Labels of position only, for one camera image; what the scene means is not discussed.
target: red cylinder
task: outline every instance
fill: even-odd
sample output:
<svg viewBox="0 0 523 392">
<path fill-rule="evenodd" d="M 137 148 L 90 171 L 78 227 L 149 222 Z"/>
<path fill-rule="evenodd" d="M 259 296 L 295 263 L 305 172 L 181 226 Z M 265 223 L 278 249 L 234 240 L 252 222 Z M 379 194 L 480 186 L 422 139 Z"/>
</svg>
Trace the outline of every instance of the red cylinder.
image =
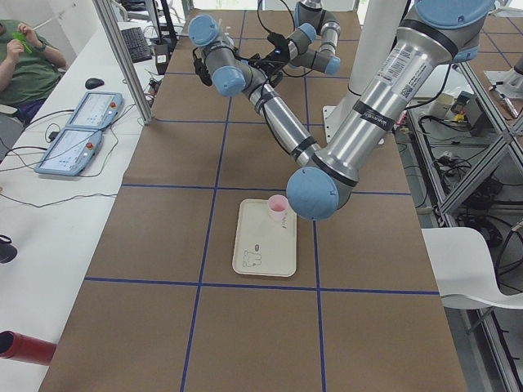
<svg viewBox="0 0 523 392">
<path fill-rule="evenodd" d="M 17 332 L 0 333 L 0 358 L 49 366 L 56 345 Z"/>
</svg>

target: small robot arm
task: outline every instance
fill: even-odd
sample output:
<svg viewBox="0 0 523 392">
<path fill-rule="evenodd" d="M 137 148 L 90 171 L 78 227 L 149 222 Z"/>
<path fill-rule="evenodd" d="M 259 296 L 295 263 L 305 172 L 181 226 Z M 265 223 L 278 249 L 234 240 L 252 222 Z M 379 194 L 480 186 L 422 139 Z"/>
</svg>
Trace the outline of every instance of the small robot arm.
<svg viewBox="0 0 523 392">
<path fill-rule="evenodd" d="M 321 62 L 318 70 L 332 72 L 329 64 L 336 63 L 333 59 L 337 59 L 334 52 L 339 27 L 318 4 L 321 1 L 302 0 L 297 4 L 295 20 L 301 23 L 307 16 L 312 23 L 302 23 L 287 38 L 288 53 L 292 55 L 280 63 L 305 64 L 301 61 L 306 61 L 311 50 L 308 46 L 320 31 L 323 35 L 318 53 L 329 60 Z M 494 0 L 417 0 L 396 30 L 397 44 L 324 148 L 270 83 L 274 64 L 267 72 L 263 63 L 239 60 L 232 41 L 210 16 L 194 18 L 189 35 L 199 47 L 218 91 L 224 96 L 243 92 L 266 119 L 275 139 L 302 166 L 288 181 L 287 197 L 299 216 L 320 220 L 348 201 L 364 161 L 392 129 L 432 70 L 437 65 L 476 56 L 479 32 L 493 5 Z M 323 21 L 325 16 L 328 19 L 325 23 L 315 22 L 317 15 L 323 15 Z"/>
</svg>

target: person's hand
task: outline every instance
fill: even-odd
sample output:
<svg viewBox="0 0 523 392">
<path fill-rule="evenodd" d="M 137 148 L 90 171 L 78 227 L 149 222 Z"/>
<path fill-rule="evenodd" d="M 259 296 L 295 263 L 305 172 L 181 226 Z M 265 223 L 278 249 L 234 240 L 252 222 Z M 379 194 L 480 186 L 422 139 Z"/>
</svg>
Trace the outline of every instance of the person's hand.
<svg viewBox="0 0 523 392">
<path fill-rule="evenodd" d="M 32 27 L 29 27 L 24 23 L 20 23 L 18 24 L 18 31 L 25 36 L 25 41 L 30 43 L 33 47 L 41 47 L 43 45 Z"/>
<path fill-rule="evenodd" d="M 7 57 L 6 59 L 14 61 L 15 63 L 18 63 L 18 60 L 20 59 L 20 53 L 24 52 L 24 45 L 22 45 L 22 42 L 18 41 L 17 39 L 12 39 L 7 44 Z"/>
</svg>

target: black cup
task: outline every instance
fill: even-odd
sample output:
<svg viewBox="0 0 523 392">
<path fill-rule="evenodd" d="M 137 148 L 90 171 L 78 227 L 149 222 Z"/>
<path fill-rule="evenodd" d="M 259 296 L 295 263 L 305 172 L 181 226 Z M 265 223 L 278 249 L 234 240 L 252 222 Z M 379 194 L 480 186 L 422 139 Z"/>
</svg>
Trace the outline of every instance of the black cup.
<svg viewBox="0 0 523 392">
<path fill-rule="evenodd" d="M 11 239 L 0 234 L 0 264 L 6 264 L 13 260 L 18 251 L 11 245 Z"/>
</svg>

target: person's arm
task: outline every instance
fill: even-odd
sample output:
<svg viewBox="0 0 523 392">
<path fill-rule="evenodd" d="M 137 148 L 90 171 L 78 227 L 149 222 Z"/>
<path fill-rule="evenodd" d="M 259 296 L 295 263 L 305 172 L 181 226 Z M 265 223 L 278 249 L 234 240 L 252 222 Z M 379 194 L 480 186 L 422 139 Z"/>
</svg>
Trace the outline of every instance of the person's arm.
<svg viewBox="0 0 523 392">
<path fill-rule="evenodd" d="M 4 91 L 9 86 L 15 67 L 18 64 L 20 53 L 23 51 L 24 46 L 17 39 L 13 39 L 7 44 L 6 59 L 0 64 L 0 91 Z"/>
<path fill-rule="evenodd" d="M 24 23 L 18 24 L 18 31 L 25 36 L 25 41 L 36 49 L 44 47 L 44 43 L 38 39 L 38 35 L 28 25 Z M 57 68 L 67 68 L 67 61 L 58 49 L 47 45 L 42 53 L 46 59 L 53 63 Z"/>
</svg>

